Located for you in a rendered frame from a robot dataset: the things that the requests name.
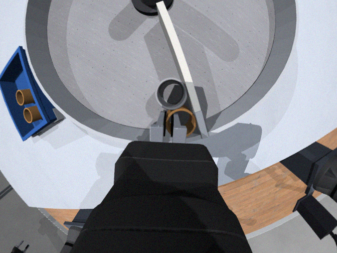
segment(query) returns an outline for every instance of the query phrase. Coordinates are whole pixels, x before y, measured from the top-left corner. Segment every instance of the blue bin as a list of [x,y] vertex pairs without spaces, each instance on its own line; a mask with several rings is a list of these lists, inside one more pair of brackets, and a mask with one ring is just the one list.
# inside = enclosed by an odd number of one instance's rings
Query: blue bin
[[[15,51],[0,75],[0,88],[7,109],[12,117],[23,141],[40,131],[57,118],[53,112],[54,106],[42,93],[29,68],[24,49],[20,46]],[[16,99],[17,90],[30,89],[34,103],[19,105]],[[24,109],[36,105],[42,119],[27,123],[24,118]]]

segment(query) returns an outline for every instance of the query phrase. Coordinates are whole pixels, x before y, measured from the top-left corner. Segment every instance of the brown tube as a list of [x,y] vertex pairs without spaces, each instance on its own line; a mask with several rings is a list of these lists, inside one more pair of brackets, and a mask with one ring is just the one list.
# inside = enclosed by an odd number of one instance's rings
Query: brown tube
[[30,89],[17,90],[16,97],[19,105],[34,103],[34,98]]
[[25,108],[24,109],[24,117],[25,117],[25,120],[27,121],[27,123],[32,123],[34,121],[42,119],[41,114],[39,112],[39,109],[36,105]]
[[187,134],[186,134],[186,137],[189,136],[191,133],[194,132],[194,130],[196,129],[196,126],[197,126],[197,121],[196,121],[196,117],[194,116],[194,114],[188,110],[185,106],[182,106],[178,109],[175,109],[175,110],[167,110],[167,117],[166,117],[166,129],[168,131],[169,134],[171,134],[171,116],[178,112],[178,111],[184,111],[184,112],[187,112],[189,115],[190,115],[190,119],[189,121],[186,123],[186,128],[187,128]]

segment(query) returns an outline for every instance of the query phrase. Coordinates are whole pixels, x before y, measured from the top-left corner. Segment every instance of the white table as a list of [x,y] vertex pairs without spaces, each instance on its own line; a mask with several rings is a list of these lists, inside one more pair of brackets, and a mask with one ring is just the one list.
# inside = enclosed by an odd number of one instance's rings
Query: white table
[[[210,132],[211,138],[237,123],[262,128],[260,143],[243,152],[250,158],[246,173],[289,157],[337,127],[337,4],[296,3],[295,43],[277,82],[248,112]],[[1,70],[24,45],[26,4],[2,2]],[[65,115],[47,135],[23,142],[2,98],[0,111],[0,169],[28,206],[83,209],[102,201],[113,185],[114,163],[130,141],[104,136]],[[229,158],[221,160],[225,166]]]

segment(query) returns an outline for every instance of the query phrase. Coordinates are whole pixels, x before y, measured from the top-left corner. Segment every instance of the wooden floor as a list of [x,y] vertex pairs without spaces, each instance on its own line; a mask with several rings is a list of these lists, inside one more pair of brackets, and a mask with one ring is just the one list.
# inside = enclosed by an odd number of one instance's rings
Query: wooden floor
[[[337,129],[317,141],[337,148]],[[280,163],[221,185],[218,190],[236,214],[245,234],[268,226],[292,213],[306,185]],[[315,191],[317,198],[321,193]],[[59,223],[72,221],[78,209],[46,209]]]

